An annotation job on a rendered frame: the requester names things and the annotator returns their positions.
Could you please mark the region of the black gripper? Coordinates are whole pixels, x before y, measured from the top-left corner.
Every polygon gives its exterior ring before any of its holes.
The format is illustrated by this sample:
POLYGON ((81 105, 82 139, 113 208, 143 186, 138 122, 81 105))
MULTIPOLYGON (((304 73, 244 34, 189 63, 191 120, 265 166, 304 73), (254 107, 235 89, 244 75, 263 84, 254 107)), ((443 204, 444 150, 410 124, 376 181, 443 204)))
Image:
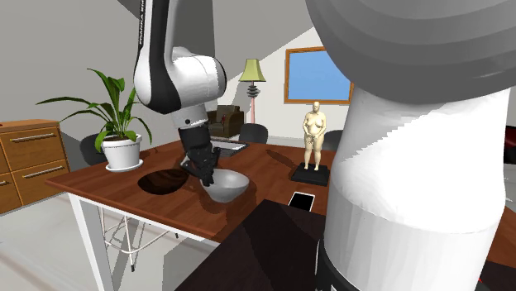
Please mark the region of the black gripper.
POLYGON ((201 178, 203 186, 214 184, 213 174, 221 149, 213 147, 208 126, 204 123, 196 127, 179 129, 179 137, 186 156, 179 166, 194 177, 201 178), (202 170, 195 162, 203 162, 202 170))

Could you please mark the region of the grey bowl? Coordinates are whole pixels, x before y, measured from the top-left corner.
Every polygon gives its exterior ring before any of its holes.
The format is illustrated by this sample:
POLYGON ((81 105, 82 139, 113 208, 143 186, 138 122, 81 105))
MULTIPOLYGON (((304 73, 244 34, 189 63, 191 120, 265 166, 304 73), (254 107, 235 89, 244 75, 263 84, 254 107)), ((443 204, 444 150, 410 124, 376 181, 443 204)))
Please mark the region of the grey bowl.
POLYGON ((213 184, 202 187, 208 196, 218 203, 229 203, 248 188, 250 180, 241 173, 230 169, 215 169, 213 184))

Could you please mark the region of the grey flat tray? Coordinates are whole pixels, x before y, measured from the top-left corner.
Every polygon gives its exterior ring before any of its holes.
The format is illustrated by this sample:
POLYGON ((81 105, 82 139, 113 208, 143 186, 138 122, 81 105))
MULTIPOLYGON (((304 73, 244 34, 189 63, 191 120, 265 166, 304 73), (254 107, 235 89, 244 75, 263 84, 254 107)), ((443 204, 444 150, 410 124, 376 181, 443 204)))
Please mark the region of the grey flat tray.
POLYGON ((211 139, 213 147, 220 148, 220 157, 231 157, 249 146, 248 143, 240 141, 211 139))

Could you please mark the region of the dark brown wooden bowl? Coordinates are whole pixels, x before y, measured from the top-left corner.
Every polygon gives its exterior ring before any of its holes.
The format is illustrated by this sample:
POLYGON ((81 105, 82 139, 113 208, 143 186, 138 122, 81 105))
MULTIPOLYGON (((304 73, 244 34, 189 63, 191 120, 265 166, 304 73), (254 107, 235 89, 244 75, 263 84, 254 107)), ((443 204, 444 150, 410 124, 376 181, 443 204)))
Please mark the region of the dark brown wooden bowl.
POLYGON ((137 184, 147 193, 164 195, 180 189, 188 177, 188 172, 183 169, 162 169, 143 176, 137 184))

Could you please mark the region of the brown table white legs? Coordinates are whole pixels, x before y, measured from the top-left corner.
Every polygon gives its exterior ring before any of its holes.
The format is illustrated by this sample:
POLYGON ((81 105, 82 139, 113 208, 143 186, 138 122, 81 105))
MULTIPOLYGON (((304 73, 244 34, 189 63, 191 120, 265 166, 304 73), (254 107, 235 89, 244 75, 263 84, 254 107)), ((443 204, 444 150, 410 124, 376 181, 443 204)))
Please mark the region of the brown table white legs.
POLYGON ((184 236, 214 241, 218 247, 264 200, 288 206, 294 192, 311 193, 315 196, 312 210, 319 203, 327 210, 327 187, 291 179, 294 158, 300 154, 297 147, 253 143, 231 157, 222 158, 221 167, 244 174, 250 180, 247 190, 230 203, 214 202, 201 183, 190 175, 180 189, 169 194, 154 195, 138 186, 138 180, 149 173, 181 169, 184 149, 177 141, 142 151, 143 164, 132 171, 112 173, 106 165, 98 164, 51 178, 48 183, 74 198, 84 199, 87 204, 98 203, 184 236))

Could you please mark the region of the green plant in white pot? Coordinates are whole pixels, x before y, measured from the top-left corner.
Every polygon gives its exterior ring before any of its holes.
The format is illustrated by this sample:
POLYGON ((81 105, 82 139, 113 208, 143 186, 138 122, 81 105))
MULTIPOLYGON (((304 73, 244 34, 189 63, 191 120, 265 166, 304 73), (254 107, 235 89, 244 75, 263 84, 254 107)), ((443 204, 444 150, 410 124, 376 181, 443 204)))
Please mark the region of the green plant in white pot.
POLYGON ((63 96, 40 101, 37 105, 63 101, 86 104, 85 109, 69 114, 62 119, 62 122, 79 114, 92 114, 100 117, 104 121, 104 125, 95 136, 94 149, 98 153, 104 153, 108 162, 107 169, 112 172, 137 169, 143 164, 140 158, 142 136, 130 130, 129 125, 132 121, 139 121, 145 128, 150 142, 152 142, 152 134, 147 124, 140 117, 133 116, 131 113, 133 106, 140 104, 135 100, 136 89, 131 90, 127 103, 120 108, 120 95, 125 90, 125 79, 108 77, 96 69, 90 69, 90 71, 93 71, 102 80, 109 96, 109 103, 94 103, 83 98, 63 96))

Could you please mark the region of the dark robot stand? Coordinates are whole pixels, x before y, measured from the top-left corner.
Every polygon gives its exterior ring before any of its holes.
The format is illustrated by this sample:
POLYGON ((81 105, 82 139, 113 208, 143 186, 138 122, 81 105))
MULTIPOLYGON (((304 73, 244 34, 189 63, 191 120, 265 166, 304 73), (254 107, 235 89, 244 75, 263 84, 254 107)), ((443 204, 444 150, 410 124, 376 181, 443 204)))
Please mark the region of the dark robot stand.
MULTIPOLYGON (((326 208, 262 201, 175 291, 314 291, 326 208)), ((476 291, 516 291, 516 212, 505 208, 476 291)))

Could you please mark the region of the black phone white edge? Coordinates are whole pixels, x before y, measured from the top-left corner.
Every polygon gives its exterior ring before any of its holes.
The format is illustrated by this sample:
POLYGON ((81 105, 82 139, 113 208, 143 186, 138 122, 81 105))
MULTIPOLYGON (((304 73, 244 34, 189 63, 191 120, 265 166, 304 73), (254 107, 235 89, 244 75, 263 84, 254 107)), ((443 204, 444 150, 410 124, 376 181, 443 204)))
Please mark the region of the black phone white edge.
POLYGON ((289 200, 288 205, 290 207, 299 208, 310 212, 312 210, 314 200, 315 196, 311 193, 294 192, 289 200))

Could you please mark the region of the floor lamp green shade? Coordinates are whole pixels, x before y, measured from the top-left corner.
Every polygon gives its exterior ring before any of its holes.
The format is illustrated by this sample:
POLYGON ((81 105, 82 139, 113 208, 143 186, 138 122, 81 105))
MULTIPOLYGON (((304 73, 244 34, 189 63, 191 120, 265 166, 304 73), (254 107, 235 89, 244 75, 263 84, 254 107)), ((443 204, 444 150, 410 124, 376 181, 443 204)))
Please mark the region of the floor lamp green shade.
POLYGON ((260 68, 258 59, 247 59, 245 68, 239 78, 240 82, 249 83, 247 95, 251 99, 251 122, 255 123, 255 98, 260 90, 256 87, 257 82, 265 82, 265 77, 260 68))

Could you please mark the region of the beige human figure black base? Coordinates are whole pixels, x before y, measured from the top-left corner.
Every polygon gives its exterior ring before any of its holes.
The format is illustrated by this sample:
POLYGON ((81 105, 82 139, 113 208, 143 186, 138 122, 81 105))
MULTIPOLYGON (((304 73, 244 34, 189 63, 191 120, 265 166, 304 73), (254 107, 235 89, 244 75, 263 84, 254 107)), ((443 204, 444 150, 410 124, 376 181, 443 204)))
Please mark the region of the beige human figure black base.
POLYGON ((293 181, 327 186, 330 171, 326 165, 320 165, 326 128, 326 115, 320 111, 320 103, 314 102, 303 120, 304 162, 292 174, 293 181))

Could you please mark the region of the wooden chest of drawers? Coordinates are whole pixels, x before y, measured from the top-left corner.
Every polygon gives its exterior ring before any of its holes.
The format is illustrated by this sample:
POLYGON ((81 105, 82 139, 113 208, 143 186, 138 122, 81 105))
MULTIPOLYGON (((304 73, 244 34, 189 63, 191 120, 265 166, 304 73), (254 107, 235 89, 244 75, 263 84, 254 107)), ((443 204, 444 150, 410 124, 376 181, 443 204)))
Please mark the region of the wooden chest of drawers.
POLYGON ((0 214, 57 194, 45 181, 68 172, 57 121, 0 122, 0 214))

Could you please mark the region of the blue wall picture wooden frame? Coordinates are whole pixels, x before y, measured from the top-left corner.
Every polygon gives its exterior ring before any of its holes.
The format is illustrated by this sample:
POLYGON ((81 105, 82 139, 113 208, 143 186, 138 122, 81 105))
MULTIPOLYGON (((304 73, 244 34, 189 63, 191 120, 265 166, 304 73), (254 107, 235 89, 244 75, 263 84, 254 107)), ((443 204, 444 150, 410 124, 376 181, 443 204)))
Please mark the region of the blue wall picture wooden frame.
POLYGON ((353 89, 323 46, 285 51, 284 103, 349 105, 353 89))

